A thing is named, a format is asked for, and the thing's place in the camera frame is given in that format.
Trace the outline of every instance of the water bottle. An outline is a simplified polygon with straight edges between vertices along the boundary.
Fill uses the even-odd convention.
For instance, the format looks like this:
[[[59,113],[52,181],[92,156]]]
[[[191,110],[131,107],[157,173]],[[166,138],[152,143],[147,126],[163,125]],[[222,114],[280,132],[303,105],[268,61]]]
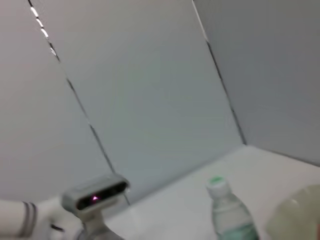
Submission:
[[[216,176],[206,188],[213,199],[212,222],[218,240],[259,240],[249,210],[232,193],[226,179]]]

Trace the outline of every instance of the white wall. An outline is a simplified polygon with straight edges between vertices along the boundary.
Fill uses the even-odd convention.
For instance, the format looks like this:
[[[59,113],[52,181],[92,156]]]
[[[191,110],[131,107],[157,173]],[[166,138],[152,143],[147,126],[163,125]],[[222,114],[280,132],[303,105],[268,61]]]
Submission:
[[[191,0],[33,0],[136,201],[241,144]]]
[[[248,143],[320,165],[320,2],[195,4]]]
[[[0,198],[40,201],[109,173],[26,0],[0,8]]]

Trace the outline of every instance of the white tabletop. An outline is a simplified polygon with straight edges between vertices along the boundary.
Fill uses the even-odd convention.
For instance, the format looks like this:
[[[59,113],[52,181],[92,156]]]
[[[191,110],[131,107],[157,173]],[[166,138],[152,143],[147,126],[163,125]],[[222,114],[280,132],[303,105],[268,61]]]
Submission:
[[[262,240],[275,207],[295,191],[320,184],[320,168],[285,156],[243,146],[176,181],[107,220],[126,240],[215,240],[211,199],[205,184],[226,177],[247,205]]]

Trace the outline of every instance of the bottle label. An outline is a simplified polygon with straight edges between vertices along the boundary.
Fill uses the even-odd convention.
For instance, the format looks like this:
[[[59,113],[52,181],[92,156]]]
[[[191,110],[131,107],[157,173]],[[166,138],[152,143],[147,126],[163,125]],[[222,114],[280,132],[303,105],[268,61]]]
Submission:
[[[259,240],[258,233],[253,224],[241,226],[228,230],[224,233],[217,233],[218,240]]]

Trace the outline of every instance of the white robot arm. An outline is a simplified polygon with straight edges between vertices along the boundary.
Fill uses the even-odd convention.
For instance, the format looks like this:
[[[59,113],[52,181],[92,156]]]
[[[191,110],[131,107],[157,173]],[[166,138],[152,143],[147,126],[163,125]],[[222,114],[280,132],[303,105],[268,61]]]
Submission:
[[[43,222],[51,224],[51,240],[73,239],[81,221],[61,206],[61,198],[34,204],[0,200],[0,239],[29,238]]]
[[[104,224],[101,210],[113,206],[128,187],[125,178],[111,174],[37,204],[0,200],[0,238],[29,238],[49,222],[50,240],[122,240]]]

